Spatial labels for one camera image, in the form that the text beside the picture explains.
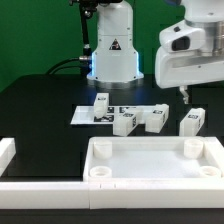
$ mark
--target white cube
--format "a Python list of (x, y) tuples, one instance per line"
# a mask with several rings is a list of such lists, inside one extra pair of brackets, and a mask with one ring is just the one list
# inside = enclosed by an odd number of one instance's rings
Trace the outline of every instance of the white cube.
[(180, 122), (179, 136), (196, 136), (205, 122), (205, 110), (191, 109)]
[(160, 133), (169, 117), (169, 106), (157, 104), (152, 113), (146, 118), (145, 131)]
[(94, 102), (94, 116), (99, 119), (107, 115), (109, 93), (98, 93)]
[(139, 124), (141, 110), (127, 110), (124, 114), (115, 117), (113, 122), (113, 134), (118, 136), (128, 136)]

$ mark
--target blue light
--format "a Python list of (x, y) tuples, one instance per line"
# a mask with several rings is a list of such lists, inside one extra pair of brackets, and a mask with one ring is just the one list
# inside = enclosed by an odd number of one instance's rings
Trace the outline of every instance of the blue light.
[(137, 52), (137, 75), (139, 75), (139, 53)]
[(92, 75), (95, 76), (95, 53), (92, 54)]

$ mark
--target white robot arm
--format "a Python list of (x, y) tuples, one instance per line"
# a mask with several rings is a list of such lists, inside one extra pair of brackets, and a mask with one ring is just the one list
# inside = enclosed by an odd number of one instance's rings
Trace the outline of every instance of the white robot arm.
[(224, 0), (166, 0), (186, 8), (185, 20), (160, 33), (156, 81), (161, 88), (224, 80)]
[(88, 82), (104, 88), (138, 84), (138, 52), (133, 47), (133, 10), (129, 3), (99, 4), (98, 47), (92, 54)]

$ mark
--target metal bracket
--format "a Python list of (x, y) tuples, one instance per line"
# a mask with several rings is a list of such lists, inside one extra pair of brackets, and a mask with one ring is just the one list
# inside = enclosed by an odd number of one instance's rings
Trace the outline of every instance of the metal bracket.
[(188, 87), (187, 86), (180, 86), (180, 92), (184, 96), (183, 100), (185, 104), (189, 104), (189, 94), (187, 92)]

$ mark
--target black table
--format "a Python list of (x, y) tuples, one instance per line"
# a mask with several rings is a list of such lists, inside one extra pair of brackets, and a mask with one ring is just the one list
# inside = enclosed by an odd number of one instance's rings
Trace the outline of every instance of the black table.
[[(160, 136), (177, 136), (179, 123), (191, 108), (206, 109), (199, 135), (215, 136), (224, 144), (224, 88), (220, 83), (191, 88), (192, 104), (184, 105), (176, 88), (159, 89), (153, 76), (128, 90), (90, 87), (79, 76), (30, 75), (0, 94), (0, 136), (14, 137), (16, 156), (0, 181), (81, 181), (88, 140), (112, 136), (112, 125), (71, 126), (77, 105), (93, 105), (97, 92), (110, 93), (110, 105), (166, 103), (170, 116)], [(139, 125), (132, 136), (146, 133)], [(0, 223), (223, 223), (223, 209), (139, 210), (2, 210)]]

